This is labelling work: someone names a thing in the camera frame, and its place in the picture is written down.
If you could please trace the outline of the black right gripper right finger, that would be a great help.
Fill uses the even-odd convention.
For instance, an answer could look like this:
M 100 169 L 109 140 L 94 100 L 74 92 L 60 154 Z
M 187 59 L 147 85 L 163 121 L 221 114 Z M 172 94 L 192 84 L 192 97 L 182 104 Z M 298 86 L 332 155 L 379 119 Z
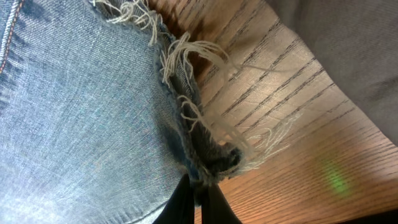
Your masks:
M 201 195 L 201 223 L 242 224 L 218 185 L 209 186 Z

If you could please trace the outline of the light blue denim jeans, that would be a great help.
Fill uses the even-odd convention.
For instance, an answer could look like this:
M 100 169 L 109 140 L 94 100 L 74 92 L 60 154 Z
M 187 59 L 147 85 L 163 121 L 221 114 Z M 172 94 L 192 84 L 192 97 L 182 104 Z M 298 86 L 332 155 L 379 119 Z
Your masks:
M 203 108 L 188 56 L 146 1 L 1 1 L 1 222 L 153 223 L 188 174 L 211 185 L 279 151 L 291 119 L 240 133 Z

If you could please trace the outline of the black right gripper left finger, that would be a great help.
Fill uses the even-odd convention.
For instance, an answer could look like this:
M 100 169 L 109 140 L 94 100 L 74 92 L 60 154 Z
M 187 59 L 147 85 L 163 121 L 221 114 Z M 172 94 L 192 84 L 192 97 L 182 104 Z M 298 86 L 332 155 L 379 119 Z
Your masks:
M 194 224 L 194 219 L 194 194 L 189 176 L 185 174 L 153 224 Z

